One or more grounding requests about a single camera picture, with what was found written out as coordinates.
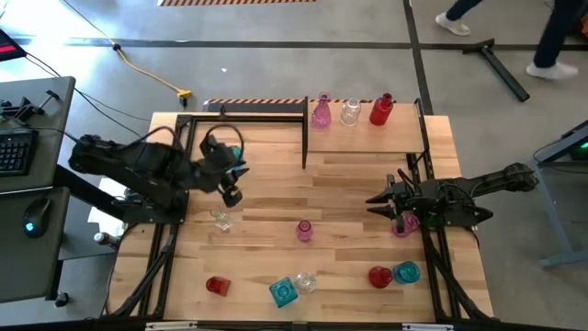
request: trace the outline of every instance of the clear glass vase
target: clear glass vase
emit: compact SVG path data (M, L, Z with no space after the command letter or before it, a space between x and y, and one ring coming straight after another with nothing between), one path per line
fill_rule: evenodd
M311 124L315 129L327 129L331 125L331 109L329 108L329 100L331 96L328 93L322 92L319 95L319 104L312 112Z

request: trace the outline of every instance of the concrete floor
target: concrete floor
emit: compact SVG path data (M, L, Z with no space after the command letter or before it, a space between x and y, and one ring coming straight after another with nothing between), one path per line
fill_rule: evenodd
M187 8L160 8L154 0L71 2L113 38L409 41L402 0ZM446 10L451 2L413 0L421 42L495 37L502 44L533 44L548 16L543 0L486 1L466 17L472 36L457 38L432 23L437 12ZM111 49L60 45L59 40L66 37L101 37L62 2L12 1L0 19L0 28L13 36L38 36L26 47L29 52L60 74L74 76L78 88L113 107L144 118L155 111L180 111L173 91L133 72ZM127 48L125 52L139 66L192 89L198 102L192 102L188 110L198 109L210 97L302 97L323 90L340 98L373 98L385 91L400 101L419 96L410 50ZM569 82L551 83L524 74L531 52L497 52L532 96L522 104L480 57L423 51L433 110L450 117L464 176L526 162L537 148L586 120L587 54L564 52L561 59L578 65L581 75ZM1 81L45 76L26 60L0 63ZM115 117L135 131L147 132L146 122ZM79 97L74 99L67 130L76 136L94 132L119 142L133 137ZM60 163L66 162L71 147L65 141ZM96 177L89 180L97 183ZM588 329L588 265L542 269L538 264L540 258L558 252L538 194L499 193L478 203L495 213L481 225L480 238L496 316L508 322ZM586 223L573 226L574 234L586 234ZM588 247L587 238L576 236L574 243ZM1 304L0 325L97 316L113 261L112 257L97 257L67 262L61 288L73 297L68 306L54 309L43 300Z

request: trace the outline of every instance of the person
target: person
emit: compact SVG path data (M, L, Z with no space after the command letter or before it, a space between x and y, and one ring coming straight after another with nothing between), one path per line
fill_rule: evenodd
M446 13L441 13L435 22L451 31L453 34L465 37L469 35L469 28L461 23L461 18L482 0L457 0ZM533 62L526 68L526 73L545 79L572 78L578 73L578 68L557 62L566 35L573 25L573 20L582 8L582 0L555 0L553 11L545 26L541 41Z

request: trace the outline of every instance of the jeans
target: jeans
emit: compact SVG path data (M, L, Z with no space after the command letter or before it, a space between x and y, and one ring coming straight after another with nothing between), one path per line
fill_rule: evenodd
M458 0L449 10L447 19L458 20L482 0ZM538 68L549 68L560 55L566 34L573 25L576 14L582 8L583 0L555 0L553 12L545 26L533 62Z

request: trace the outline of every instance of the white sneaker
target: white sneaker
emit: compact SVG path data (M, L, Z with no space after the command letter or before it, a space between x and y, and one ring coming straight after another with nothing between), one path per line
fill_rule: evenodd
M461 23L461 21L450 21L447 19L446 13L441 13L435 17L435 22L442 28L448 29L453 34L460 37L468 36L470 31L469 28Z
M534 77L560 80L574 77L578 74L578 68L563 63L555 63L549 68L537 68L534 63L531 63L527 66L526 73Z

